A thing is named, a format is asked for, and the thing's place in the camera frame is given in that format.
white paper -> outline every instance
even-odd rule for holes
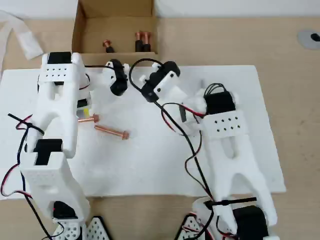
[[[137,67],[137,78],[151,68]],[[223,83],[238,94],[246,117],[254,155],[271,192],[286,190],[275,141],[269,124],[258,74],[254,66],[181,66],[181,88],[193,93],[200,80]],[[8,117],[12,113],[20,118],[32,114],[37,100],[38,69],[6,70],[0,85],[0,179],[16,162],[16,154],[23,131],[17,131],[17,122]],[[92,101],[100,103],[100,125],[129,130],[130,139],[105,134],[94,129],[92,122],[81,123],[78,128],[77,149],[69,165],[73,177],[86,196],[123,195],[186,195],[204,196],[202,188],[185,172],[184,162],[192,153],[186,140],[172,132],[163,122],[160,111],[147,102],[132,86],[121,96],[113,96],[107,89],[92,94]],[[46,137],[62,134],[59,120],[55,119]],[[192,137],[195,148],[199,137]],[[199,163],[209,181],[206,155],[202,149]],[[196,166],[190,161],[190,171],[200,178]],[[7,192],[21,189],[19,171],[12,173]],[[241,182],[234,182],[233,194],[248,193]],[[14,194],[12,198],[21,198]]]
[[[30,31],[24,21],[15,16],[0,10],[0,22],[7,22],[0,31],[0,79],[2,73],[2,64],[6,54],[7,41],[11,29],[13,29],[18,42],[23,50],[27,60],[33,59],[44,52],[41,49],[34,34]]]

wooden table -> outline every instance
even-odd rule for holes
[[[45,52],[70,49],[72,20],[27,20]],[[320,51],[303,49],[301,29],[320,31],[320,18],[160,19],[161,59],[179,65],[255,65],[278,149],[287,193],[274,194],[282,240],[318,239],[320,218]],[[38,68],[11,35],[5,69]],[[115,240],[172,240],[192,197],[123,196],[91,199]],[[0,202],[3,239],[44,234],[24,200]],[[49,230],[55,227],[42,217]]]

mounting hole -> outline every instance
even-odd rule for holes
[[[319,34],[317,34],[317,33],[313,33],[313,34],[311,34],[311,39],[313,40],[313,41],[315,41],[315,42],[320,42],[320,36],[319,36]]]

white wall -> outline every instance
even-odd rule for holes
[[[20,18],[74,18],[78,0],[0,0],[0,10]]]
[[[155,2],[158,15],[161,17],[320,16],[320,0],[155,0]],[[77,0],[0,0],[0,10],[21,18],[73,18],[76,5]]]
[[[162,17],[319,16],[320,0],[157,0]]]

cardboard box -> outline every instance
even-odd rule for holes
[[[151,33],[151,52],[135,52],[138,31]],[[106,39],[112,42],[115,53],[106,53]],[[79,0],[71,49],[81,53],[86,65],[104,65],[110,59],[127,64],[141,58],[158,59],[154,1]]]

